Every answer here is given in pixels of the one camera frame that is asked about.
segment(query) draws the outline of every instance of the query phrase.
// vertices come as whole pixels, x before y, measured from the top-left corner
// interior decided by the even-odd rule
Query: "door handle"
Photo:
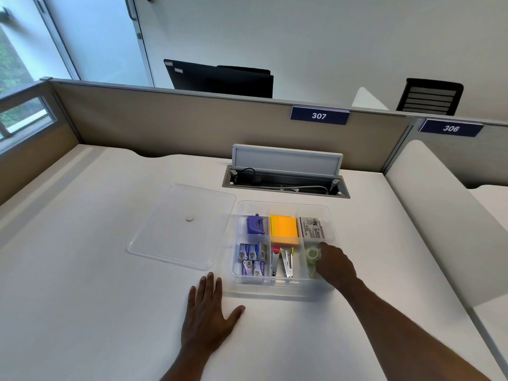
[[[130,5],[129,5],[129,0],[125,0],[125,6],[127,7],[127,13],[129,13],[129,17],[132,21],[137,21],[138,19],[135,18],[132,13],[130,12]]]

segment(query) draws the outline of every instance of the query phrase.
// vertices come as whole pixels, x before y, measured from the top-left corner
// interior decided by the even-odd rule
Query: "purple stapler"
[[[261,235],[265,234],[262,216],[256,214],[247,217],[247,234],[261,234]]]

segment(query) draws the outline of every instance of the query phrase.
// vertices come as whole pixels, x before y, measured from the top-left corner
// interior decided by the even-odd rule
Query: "plastic lid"
[[[208,270],[235,201],[233,194],[172,184],[127,251],[191,269]]]

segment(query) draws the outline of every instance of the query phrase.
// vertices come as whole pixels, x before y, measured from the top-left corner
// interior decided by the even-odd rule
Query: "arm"
[[[317,272],[349,302],[388,381],[488,381],[466,360],[370,291],[341,249],[326,243],[320,248]]]
[[[222,280],[217,278],[213,292],[213,273],[201,278],[197,295],[194,286],[190,290],[182,327],[182,347],[161,381],[199,381],[211,354],[231,334],[245,310],[244,306],[238,306],[227,320],[224,319]]]

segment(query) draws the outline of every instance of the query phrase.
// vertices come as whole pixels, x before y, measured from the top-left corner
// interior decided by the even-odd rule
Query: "blue sign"
[[[349,111],[327,108],[297,107],[291,110],[291,120],[315,121],[317,123],[345,125],[350,115]]]
[[[420,127],[419,132],[432,134],[468,136],[474,138],[482,130],[483,124],[465,123],[460,121],[444,121],[427,119]]]

